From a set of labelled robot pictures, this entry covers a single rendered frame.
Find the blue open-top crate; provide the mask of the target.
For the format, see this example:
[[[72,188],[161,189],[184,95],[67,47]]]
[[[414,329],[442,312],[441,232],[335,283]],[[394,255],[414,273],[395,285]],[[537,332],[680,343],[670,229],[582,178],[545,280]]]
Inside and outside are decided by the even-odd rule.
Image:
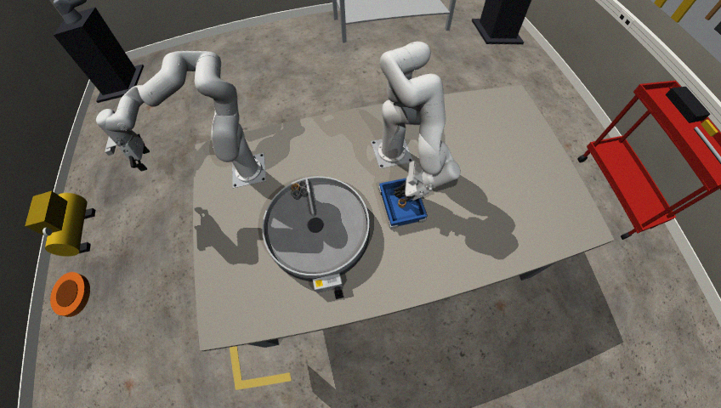
[[[385,209],[388,214],[391,226],[412,224],[419,222],[419,220],[425,219],[425,217],[427,217],[421,198],[418,198],[415,201],[410,199],[406,202],[406,206],[403,208],[398,206],[399,199],[405,199],[405,197],[396,197],[394,195],[394,189],[400,187],[402,184],[405,183],[405,181],[406,178],[403,178],[379,184],[380,190],[382,192],[381,195],[383,198],[383,203],[385,205]]]

